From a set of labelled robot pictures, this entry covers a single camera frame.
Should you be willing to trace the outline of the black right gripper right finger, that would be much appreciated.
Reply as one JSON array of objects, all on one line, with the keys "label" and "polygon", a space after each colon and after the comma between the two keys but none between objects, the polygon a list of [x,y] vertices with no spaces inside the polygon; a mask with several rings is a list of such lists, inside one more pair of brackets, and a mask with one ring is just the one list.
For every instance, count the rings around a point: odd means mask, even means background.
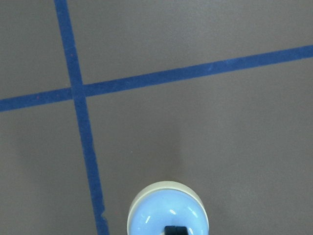
[{"label": "black right gripper right finger", "polygon": [[177,226],[176,235],[187,235],[187,228],[184,226]]}]

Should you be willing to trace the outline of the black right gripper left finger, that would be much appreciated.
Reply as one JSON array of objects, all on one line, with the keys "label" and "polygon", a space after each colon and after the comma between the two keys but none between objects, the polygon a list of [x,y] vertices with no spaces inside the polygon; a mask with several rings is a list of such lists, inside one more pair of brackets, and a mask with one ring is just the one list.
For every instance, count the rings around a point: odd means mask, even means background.
[{"label": "black right gripper left finger", "polygon": [[164,228],[164,234],[165,235],[176,235],[177,234],[176,226],[166,226]]}]

